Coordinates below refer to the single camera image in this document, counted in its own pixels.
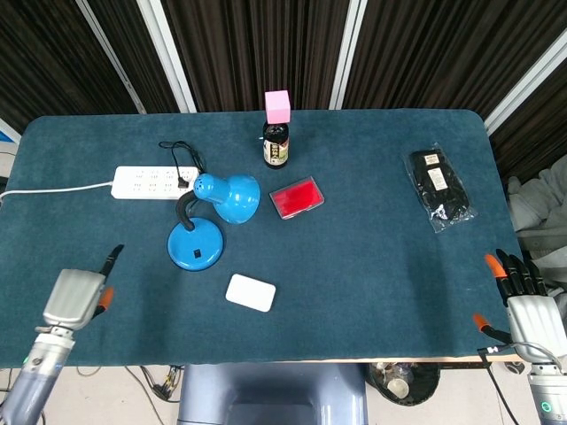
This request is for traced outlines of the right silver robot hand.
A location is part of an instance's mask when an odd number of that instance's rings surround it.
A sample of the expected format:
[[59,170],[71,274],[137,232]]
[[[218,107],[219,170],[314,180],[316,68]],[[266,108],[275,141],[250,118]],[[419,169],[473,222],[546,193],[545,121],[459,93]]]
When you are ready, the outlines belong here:
[[509,330],[495,328],[482,314],[473,321],[479,332],[500,344],[486,353],[514,350],[525,362],[554,364],[566,372],[566,331],[556,301],[549,296],[543,276],[530,260],[498,249],[484,256],[495,280]]

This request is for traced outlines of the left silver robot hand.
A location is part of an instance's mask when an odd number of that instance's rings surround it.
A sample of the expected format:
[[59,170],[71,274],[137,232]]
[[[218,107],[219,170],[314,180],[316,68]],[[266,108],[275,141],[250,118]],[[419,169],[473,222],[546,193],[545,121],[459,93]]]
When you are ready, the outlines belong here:
[[35,332],[72,339],[76,331],[105,313],[114,297],[114,287],[107,286],[106,280],[123,248],[117,245],[98,272],[63,269],[43,310],[45,324],[35,327]]

